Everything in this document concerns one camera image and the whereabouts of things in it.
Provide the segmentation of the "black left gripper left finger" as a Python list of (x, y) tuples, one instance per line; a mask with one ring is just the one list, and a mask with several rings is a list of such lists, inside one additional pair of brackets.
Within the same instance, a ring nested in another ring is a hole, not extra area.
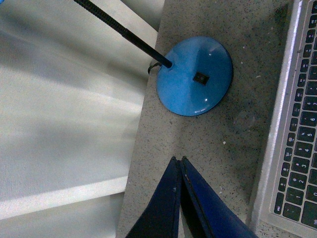
[(146, 209), (126, 235), (128, 238), (176, 238), (179, 230), (182, 175), (172, 157)]

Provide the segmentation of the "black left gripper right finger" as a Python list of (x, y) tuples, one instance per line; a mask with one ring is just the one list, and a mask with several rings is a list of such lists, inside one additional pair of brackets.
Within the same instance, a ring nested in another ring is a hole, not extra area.
[(255, 238), (256, 235), (220, 199), (191, 162), (180, 161), (181, 205), (195, 238)]

